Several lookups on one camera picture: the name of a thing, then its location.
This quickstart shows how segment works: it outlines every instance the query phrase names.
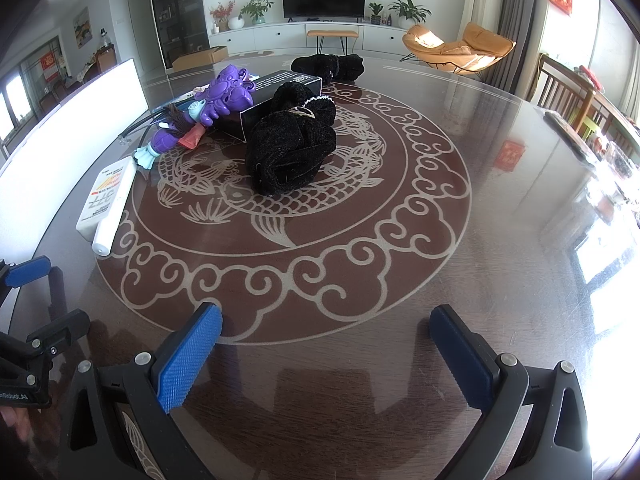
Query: purple toy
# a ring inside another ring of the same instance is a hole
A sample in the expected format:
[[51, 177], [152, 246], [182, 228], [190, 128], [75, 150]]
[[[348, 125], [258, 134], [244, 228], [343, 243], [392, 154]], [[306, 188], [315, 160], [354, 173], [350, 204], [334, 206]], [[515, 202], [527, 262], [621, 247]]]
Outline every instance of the purple toy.
[[134, 152], [134, 158], [140, 166], [150, 170], [156, 158], [175, 147], [178, 140], [195, 126], [196, 121], [209, 128], [220, 115], [252, 107], [253, 92], [255, 83], [249, 80], [247, 69], [238, 70], [234, 65], [227, 66], [209, 83], [209, 88], [197, 92], [196, 100], [187, 111], [181, 112], [173, 107], [169, 121], [160, 123], [161, 127], [151, 141]]

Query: plant pot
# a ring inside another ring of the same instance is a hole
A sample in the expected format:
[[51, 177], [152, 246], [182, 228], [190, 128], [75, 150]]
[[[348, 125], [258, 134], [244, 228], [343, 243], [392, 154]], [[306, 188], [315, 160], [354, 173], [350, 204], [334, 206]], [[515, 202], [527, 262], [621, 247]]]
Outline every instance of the plant pot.
[[398, 18], [398, 27], [404, 28], [404, 30], [408, 30], [414, 25], [415, 25], [415, 20], [412, 18], [407, 18], [405, 16], [400, 16], [400, 18]]
[[231, 30], [238, 30], [238, 28], [244, 27], [244, 18], [242, 16], [238, 16], [237, 18], [230, 18], [227, 23]]

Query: silver screw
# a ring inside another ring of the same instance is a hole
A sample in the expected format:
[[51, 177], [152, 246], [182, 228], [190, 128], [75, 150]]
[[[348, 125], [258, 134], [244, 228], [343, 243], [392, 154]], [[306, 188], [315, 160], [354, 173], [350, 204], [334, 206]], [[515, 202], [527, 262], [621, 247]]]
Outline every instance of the silver screw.
[[140, 352], [136, 355], [136, 358], [133, 359], [137, 365], [143, 366], [149, 364], [151, 361], [151, 354], [149, 352]]
[[78, 371], [81, 374], [88, 372], [90, 369], [91, 369], [91, 361], [80, 361], [80, 364], [78, 365]]
[[568, 374], [574, 373], [574, 366], [569, 361], [560, 361], [560, 367], [563, 372]]
[[509, 353], [502, 354], [500, 356], [500, 361], [502, 361], [502, 364], [507, 366], [515, 366], [516, 364], [518, 364], [518, 360], [516, 359], [516, 356]]

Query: circular table pattern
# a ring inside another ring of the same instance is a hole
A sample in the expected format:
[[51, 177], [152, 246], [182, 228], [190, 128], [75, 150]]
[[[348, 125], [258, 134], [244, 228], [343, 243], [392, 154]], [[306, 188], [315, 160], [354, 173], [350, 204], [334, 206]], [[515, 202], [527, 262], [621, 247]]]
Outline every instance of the circular table pattern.
[[435, 275], [462, 238], [471, 186], [457, 149], [416, 110], [332, 84], [337, 148], [295, 192], [255, 194], [244, 145], [222, 133], [136, 176], [98, 266], [134, 312], [168, 330], [203, 301], [221, 342], [273, 344], [364, 322]]

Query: blue textured pad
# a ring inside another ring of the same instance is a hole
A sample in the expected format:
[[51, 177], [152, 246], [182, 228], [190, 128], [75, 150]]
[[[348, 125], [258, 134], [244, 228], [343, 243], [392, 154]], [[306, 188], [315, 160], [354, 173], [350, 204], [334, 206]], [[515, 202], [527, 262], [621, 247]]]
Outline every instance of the blue textured pad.
[[494, 403], [492, 376], [444, 309], [431, 311], [429, 332], [468, 405], [482, 411], [490, 408]]
[[181, 406], [222, 331], [222, 310], [210, 305], [158, 374], [158, 401], [165, 413]]
[[40, 256], [23, 264], [12, 267], [4, 278], [4, 283], [13, 288], [26, 285], [38, 278], [44, 278], [51, 270], [51, 262], [46, 256]]

